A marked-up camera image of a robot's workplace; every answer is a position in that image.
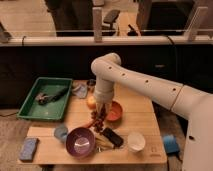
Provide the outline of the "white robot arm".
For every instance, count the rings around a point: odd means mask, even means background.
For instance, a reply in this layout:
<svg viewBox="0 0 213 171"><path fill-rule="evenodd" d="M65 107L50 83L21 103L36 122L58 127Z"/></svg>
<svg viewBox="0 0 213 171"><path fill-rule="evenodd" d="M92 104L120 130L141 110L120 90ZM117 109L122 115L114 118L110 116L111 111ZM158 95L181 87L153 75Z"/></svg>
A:
<svg viewBox="0 0 213 171"><path fill-rule="evenodd" d="M174 81L125 69L116 53L91 63L97 110L110 108L114 84L122 84L188 121L182 171L213 171L213 94Z"/></svg>

